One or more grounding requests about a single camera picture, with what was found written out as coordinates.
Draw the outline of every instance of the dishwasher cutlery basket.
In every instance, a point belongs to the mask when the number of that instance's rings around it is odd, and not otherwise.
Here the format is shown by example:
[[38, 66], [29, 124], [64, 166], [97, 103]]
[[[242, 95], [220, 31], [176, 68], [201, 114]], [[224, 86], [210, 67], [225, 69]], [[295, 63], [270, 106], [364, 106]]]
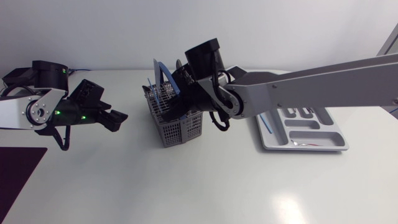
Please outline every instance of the dishwasher cutlery basket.
[[161, 113], [169, 110], [167, 101], [176, 95], [170, 82], [160, 84], [158, 90], [156, 85], [152, 85], [154, 92], [158, 94], [159, 105], [156, 102], [154, 93], [150, 90], [150, 86], [145, 90], [145, 97], [148, 102], [149, 111], [155, 121], [156, 128], [162, 138], [164, 147], [175, 146], [185, 143], [201, 135], [201, 111], [189, 111], [180, 119], [166, 122], [162, 119]]

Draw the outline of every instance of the table surface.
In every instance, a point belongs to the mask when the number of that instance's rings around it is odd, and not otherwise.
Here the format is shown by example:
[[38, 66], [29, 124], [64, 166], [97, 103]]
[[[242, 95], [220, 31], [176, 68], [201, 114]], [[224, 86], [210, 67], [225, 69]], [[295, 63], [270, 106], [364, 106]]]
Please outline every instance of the table surface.
[[200, 137], [164, 149], [147, 77], [153, 70], [71, 76], [71, 90], [91, 80], [129, 117], [116, 133], [73, 126], [69, 151], [33, 131], [0, 130], [1, 146], [48, 148], [5, 224], [398, 223], [398, 121], [383, 109], [329, 109], [345, 152], [264, 151], [255, 118], [221, 132], [208, 113]]

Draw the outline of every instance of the wire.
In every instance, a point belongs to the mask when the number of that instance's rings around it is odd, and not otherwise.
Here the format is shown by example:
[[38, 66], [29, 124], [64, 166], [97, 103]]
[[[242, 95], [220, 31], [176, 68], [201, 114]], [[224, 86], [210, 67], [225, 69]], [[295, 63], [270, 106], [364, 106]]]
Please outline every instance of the wire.
[[393, 112], [395, 112], [395, 111], [397, 111], [397, 110], [398, 110], [398, 108], [396, 108], [396, 109], [390, 111], [390, 113], [393, 113]]
[[211, 121], [216, 125], [216, 127], [219, 130], [221, 130], [221, 131], [227, 131], [228, 130], [228, 128], [229, 128], [229, 121], [228, 120], [226, 120], [224, 122], [225, 126], [222, 126], [222, 125], [219, 124], [219, 122], [217, 122], [216, 118], [214, 117], [214, 113], [212, 111], [209, 111], [209, 114], [210, 114]]
[[17, 88], [17, 87], [22, 87], [22, 88], [28, 90], [29, 92], [33, 93], [33, 95], [34, 95], [35, 93], [33, 92], [33, 90], [31, 90], [31, 89], [29, 89], [28, 87], [26, 87], [25, 84], [26, 84], [26, 83], [29, 83], [29, 82], [36, 76], [36, 74], [37, 74], [37, 72], [35, 72], [35, 73], [34, 73], [29, 79], [27, 79], [27, 80], [24, 80], [24, 81], [19, 82], [19, 83], [14, 83], [14, 84], [12, 84], [11, 86], [7, 87], [7, 88], [3, 91], [3, 93], [1, 93], [0, 96], [7, 96], [12, 90], [14, 90], [14, 89]]
[[85, 69], [85, 68], [76, 68], [76, 69], [70, 68], [68, 76], [70, 76], [73, 73], [78, 72], [78, 71], [91, 71], [91, 70], [90, 69]]
[[2, 84], [4, 85], [4, 88], [2, 88], [1, 90], [0, 90], [0, 93], [5, 89], [5, 88], [7, 88], [7, 85], [6, 85], [6, 83], [3, 81], [2, 82]]

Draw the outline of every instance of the white wall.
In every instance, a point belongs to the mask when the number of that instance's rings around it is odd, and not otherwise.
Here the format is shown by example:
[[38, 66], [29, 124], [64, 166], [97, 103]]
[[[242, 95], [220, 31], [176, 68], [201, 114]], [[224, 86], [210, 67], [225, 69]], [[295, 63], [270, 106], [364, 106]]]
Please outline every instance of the white wall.
[[32, 60], [71, 68], [173, 67], [217, 37], [224, 64], [300, 70], [373, 57], [396, 0], [1, 0], [0, 76]]

